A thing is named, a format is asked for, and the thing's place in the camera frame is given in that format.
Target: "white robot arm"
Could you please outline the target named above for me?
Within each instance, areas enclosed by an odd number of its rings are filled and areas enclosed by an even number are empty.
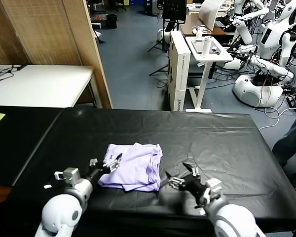
[[[287,32],[284,33],[281,38],[282,51],[280,55],[280,66],[285,67],[288,59],[291,56],[292,48],[296,43],[296,33],[295,32]]]
[[[265,73],[269,72],[271,76],[274,76],[281,81],[291,81],[294,78],[294,74],[287,70],[285,67],[281,67],[269,61],[259,58],[253,55],[249,61],[251,65],[258,66]]]
[[[216,178],[208,180],[205,185],[200,183],[197,167],[183,165],[191,172],[183,178],[169,178],[169,185],[179,191],[189,191],[194,197],[200,214],[206,214],[214,226],[218,237],[265,237],[257,226],[253,214],[245,207],[229,204],[222,194],[222,182]]]
[[[243,42],[245,44],[250,44],[252,42],[252,36],[245,24],[246,21],[249,21],[253,18],[266,15],[269,12],[269,9],[263,5],[261,0],[250,0],[254,6],[256,6],[259,10],[255,12],[250,12],[244,16],[242,14],[242,8],[245,4],[245,0],[235,0],[235,17],[231,18],[231,22],[236,27],[239,35],[241,36]]]
[[[83,178],[77,168],[55,172],[55,178],[65,180],[68,186],[65,187],[65,194],[51,198],[44,206],[35,237],[70,237],[87,208],[93,184],[97,184],[103,174],[115,171],[121,156],[105,164],[92,159],[89,172]]]

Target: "folded shirt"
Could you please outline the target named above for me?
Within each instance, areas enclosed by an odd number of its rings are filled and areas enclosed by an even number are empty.
[[[110,144],[104,163],[110,162],[122,153],[119,168],[103,175],[99,184],[103,187],[119,188],[125,191],[158,191],[160,188],[159,165],[162,150],[159,144],[115,145]]]

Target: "cable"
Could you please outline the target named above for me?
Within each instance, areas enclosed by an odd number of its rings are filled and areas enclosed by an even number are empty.
[[[216,78],[213,78],[215,81],[211,81],[211,82],[208,82],[206,85],[210,85],[210,84],[214,84],[215,82],[217,82],[217,79]]]
[[[226,85],[220,85],[220,86],[215,86],[215,87],[206,88],[205,90],[215,89],[215,88],[224,87],[224,86],[227,86],[227,85],[233,85],[233,84],[235,84],[235,82],[233,82],[233,83],[229,83],[229,84],[226,84]]]
[[[274,110],[277,112],[278,116],[277,116],[277,117],[271,117],[271,116],[269,116],[269,115],[267,114],[267,112],[266,112],[266,109],[269,109],[269,108],[274,109]],[[274,126],[276,126],[276,125],[278,124],[279,120],[280,120],[280,116],[281,116],[285,111],[287,111],[287,110],[296,110],[296,108],[288,108],[288,109],[283,110],[281,113],[280,113],[276,108],[274,108],[274,107],[267,107],[267,108],[265,108],[265,109],[264,109],[264,113],[265,113],[265,115],[268,116],[268,117],[271,118],[271,119],[277,119],[277,121],[276,121],[276,123],[275,123],[274,125],[269,125],[269,126],[262,127],[262,128],[260,128],[259,130],[262,130],[262,129],[265,129],[265,128],[268,128],[268,127],[274,127]]]
[[[12,72],[13,68],[15,68],[14,65],[12,65],[12,67],[10,68],[0,68],[0,77],[3,76],[4,74]]]
[[[286,96],[287,96],[287,95],[284,95],[284,98],[283,98],[283,100],[282,100],[282,102],[281,102],[280,106],[279,106],[279,107],[277,107],[277,109],[279,109],[279,108],[282,106],[282,104],[283,104],[283,102],[284,102],[284,100],[285,100]]]
[[[158,86],[158,85],[160,84],[160,82],[162,82],[162,81],[164,81],[164,80],[168,80],[168,79],[161,79],[161,80],[159,80],[159,81],[157,82],[156,86],[157,86],[158,89],[164,88],[164,87],[167,85],[167,83],[165,83],[165,84],[162,85],[162,86]]]
[[[2,79],[0,79],[0,81],[2,81],[2,80],[5,80],[5,79],[8,79],[8,78],[11,78],[11,77],[13,77],[14,76],[14,74],[12,73],[12,72],[9,72],[10,74],[12,74],[11,76],[8,76],[8,77],[5,77],[5,78],[2,78]]]

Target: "black tablecloth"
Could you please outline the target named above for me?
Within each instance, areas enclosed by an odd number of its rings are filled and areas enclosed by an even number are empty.
[[[0,106],[0,184],[14,185],[62,109]]]
[[[44,204],[62,193],[61,181],[52,179],[54,171],[78,167],[83,173],[90,159],[103,159],[110,143],[135,142],[160,144],[163,193],[172,191],[165,186],[165,170],[178,175],[186,172],[183,161],[197,163],[202,182],[212,177],[222,180],[229,202],[248,208],[263,231],[296,229],[296,192],[249,115],[96,109],[61,113],[8,197],[11,223],[18,225],[22,211],[27,217],[21,221],[23,226],[29,229],[30,222],[38,226]],[[45,190],[47,183],[53,188]],[[92,228],[121,231],[125,226],[129,231],[150,227],[196,231],[197,235],[211,230],[194,209],[191,195],[185,200],[184,215],[163,206],[159,199],[157,193],[99,188],[75,234]]]

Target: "white box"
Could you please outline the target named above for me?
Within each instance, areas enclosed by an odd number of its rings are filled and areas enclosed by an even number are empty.
[[[183,111],[191,51],[180,31],[171,32],[168,93],[172,111]]]
[[[185,90],[169,92],[171,111],[183,111]]]

